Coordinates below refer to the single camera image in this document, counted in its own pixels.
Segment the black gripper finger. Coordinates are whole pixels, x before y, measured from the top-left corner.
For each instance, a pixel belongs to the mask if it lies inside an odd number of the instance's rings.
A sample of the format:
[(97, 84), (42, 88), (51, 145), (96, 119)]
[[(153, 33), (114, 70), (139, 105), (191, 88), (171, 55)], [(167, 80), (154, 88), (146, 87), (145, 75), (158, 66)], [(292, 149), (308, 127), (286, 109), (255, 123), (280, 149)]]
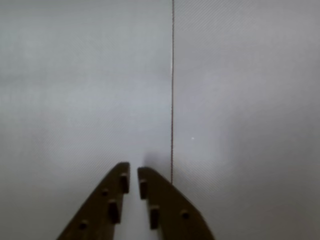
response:
[(70, 220), (59, 240), (112, 240), (130, 191), (130, 164), (120, 162), (101, 180)]
[(215, 239), (202, 214), (165, 177), (150, 167), (139, 167), (137, 176), (149, 227), (157, 230), (162, 240)]

